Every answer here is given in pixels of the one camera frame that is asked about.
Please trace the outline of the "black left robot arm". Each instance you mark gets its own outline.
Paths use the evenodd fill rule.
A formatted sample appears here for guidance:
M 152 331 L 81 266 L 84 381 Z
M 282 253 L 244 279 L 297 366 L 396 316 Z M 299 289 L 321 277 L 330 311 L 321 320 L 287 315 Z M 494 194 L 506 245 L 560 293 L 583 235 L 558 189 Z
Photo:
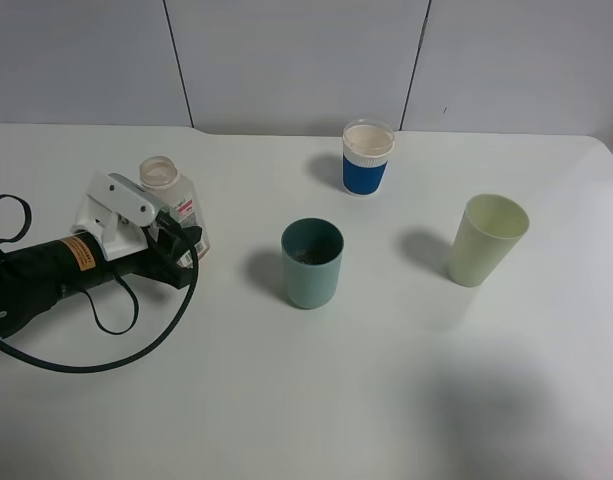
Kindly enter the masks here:
M 190 284 L 192 266 L 180 237 L 166 231 L 147 239 L 144 250 L 108 260 L 95 237 L 81 232 L 5 253 L 0 249 L 0 338 L 24 328 L 57 302 L 128 274 L 181 289 Z

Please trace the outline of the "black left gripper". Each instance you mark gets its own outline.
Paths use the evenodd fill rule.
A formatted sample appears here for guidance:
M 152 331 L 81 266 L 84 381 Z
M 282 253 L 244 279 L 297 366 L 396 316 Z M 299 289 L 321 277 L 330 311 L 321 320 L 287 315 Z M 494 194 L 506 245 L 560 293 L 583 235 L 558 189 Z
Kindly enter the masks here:
M 180 290 L 190 285 L 192 268 L 180 267 L 172 260 L 191 260 L 201 254 L 202 233 L 199 226 L 162 227 L 158 247 L 166 258 L 154 250 L 143 250 L 107 260 L 97 240 L 89 233 L 37 245 L 35 303 L 55 305 L 82 290 L 110 282 L 116 275 L 129 273 Z

